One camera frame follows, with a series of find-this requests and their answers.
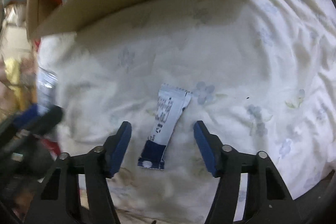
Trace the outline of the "white blue stick sachet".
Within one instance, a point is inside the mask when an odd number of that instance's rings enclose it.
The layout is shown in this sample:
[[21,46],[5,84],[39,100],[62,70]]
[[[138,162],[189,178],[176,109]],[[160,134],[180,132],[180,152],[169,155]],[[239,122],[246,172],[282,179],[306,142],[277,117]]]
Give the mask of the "white blue stick sachet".
[[158,92],[154,126],[147,138],[138,166],[148,169],[165,169],[165,150],[177,121],[189,105],[191,93],[185,89],[162,84]]

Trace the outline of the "white floral bed sheet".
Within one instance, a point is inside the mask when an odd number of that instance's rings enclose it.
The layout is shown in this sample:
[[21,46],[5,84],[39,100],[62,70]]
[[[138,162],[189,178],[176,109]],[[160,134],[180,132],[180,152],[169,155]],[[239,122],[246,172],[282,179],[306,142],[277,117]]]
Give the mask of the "white floral bed sheet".
[[[331,0],[155,0],[77,34],[42,38],[38,62],[58,77],[59,145],[71,155],[132,125],[108,180],[122,223],[203,223],[218,181],[193,124],[224,144],[266,151],[293,198],[335,169],[335,7]],[[164,153],[138,166],[162,84],[191,100]]]

